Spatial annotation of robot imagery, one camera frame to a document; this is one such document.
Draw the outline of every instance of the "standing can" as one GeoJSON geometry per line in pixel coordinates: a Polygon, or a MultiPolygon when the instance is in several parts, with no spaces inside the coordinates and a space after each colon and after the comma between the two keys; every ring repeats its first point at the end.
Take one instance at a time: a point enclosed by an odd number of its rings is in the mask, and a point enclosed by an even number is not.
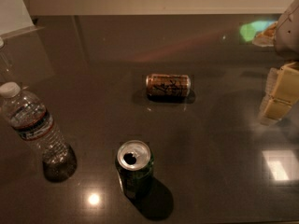
{"type": "Polygon", "coordinates": [[[185,98],[190,93],[191,80],[187,75],[151,74],[146,80],[148,96],[185,98]]]}
{"type": "Polygon", "coordinates": [[[116,156],[121,191],[129,199],[144,197],[153,180],[153,155],[150,148],[139,140],[124,143],[116,156]]]}

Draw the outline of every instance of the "can opening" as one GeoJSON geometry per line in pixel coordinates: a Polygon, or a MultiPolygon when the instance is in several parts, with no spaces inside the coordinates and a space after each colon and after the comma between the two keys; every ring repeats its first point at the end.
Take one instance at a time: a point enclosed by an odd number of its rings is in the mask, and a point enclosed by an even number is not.
{"type": "Polygon", "coordinates": [[[129,165],[133,165],[136,163],[137,159],[133,156],[133,153],[126,153],[123,156],[123,159],[128,163],[129,165]]]}

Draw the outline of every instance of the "water bottle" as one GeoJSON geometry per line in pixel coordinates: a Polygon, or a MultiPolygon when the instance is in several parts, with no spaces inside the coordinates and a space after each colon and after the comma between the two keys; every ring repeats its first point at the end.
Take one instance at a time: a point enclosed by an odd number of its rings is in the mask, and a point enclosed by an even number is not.
{"type": "Polygon", "coordinates": [[[44,176],[61,182],[75,173],[77,160],[70,145],[64,141],[52,115],[33,93],[21,90],[15,82],[0,87],[4,98],[1,114],[43,163],[44,176]]]}

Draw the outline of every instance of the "silver can top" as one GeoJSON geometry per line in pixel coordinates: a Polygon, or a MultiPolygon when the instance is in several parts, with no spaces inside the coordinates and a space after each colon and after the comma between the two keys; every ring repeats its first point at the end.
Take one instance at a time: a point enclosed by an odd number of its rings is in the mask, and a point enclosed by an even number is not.
{"type": "Polygon", "coordinates": [[[142,141],[131,140],[120,147],[117,159],[124,169],[137,171],[149,163],[150,148],[142,141]]]}

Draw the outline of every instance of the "bottle base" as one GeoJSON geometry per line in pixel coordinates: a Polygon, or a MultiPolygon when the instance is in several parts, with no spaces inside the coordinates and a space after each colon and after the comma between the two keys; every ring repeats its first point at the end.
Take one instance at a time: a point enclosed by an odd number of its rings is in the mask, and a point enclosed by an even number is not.
{"type": "Polygon", "coordinates": [[[72,147],[67,145],[67,156],[62,162],[48,164],[43,162],[44,176],[49,182],[63,182],[72,176],[77,169],[77,159],[72,147]]]}

